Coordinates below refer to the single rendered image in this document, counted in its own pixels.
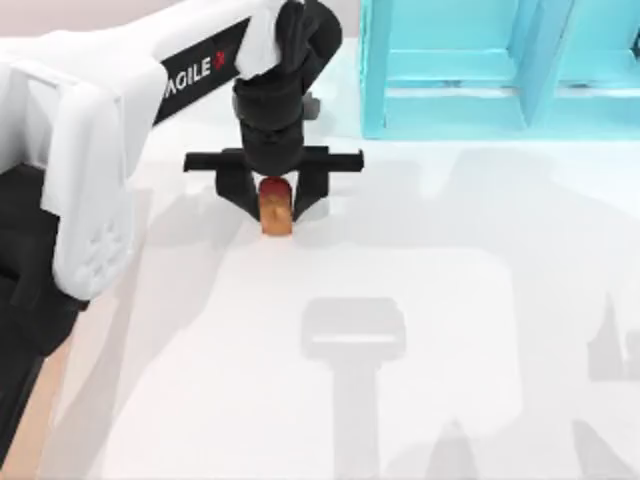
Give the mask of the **light blue rack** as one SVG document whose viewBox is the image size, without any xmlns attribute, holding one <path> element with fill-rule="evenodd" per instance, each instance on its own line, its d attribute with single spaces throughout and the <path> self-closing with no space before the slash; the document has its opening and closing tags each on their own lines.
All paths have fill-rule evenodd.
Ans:
<svg viewBox="0 0 640 480">
<path fill-rule="evenodd" d="M 368 139 L 640 140 L 640 0 L 361 0 Z"/>
</svg>

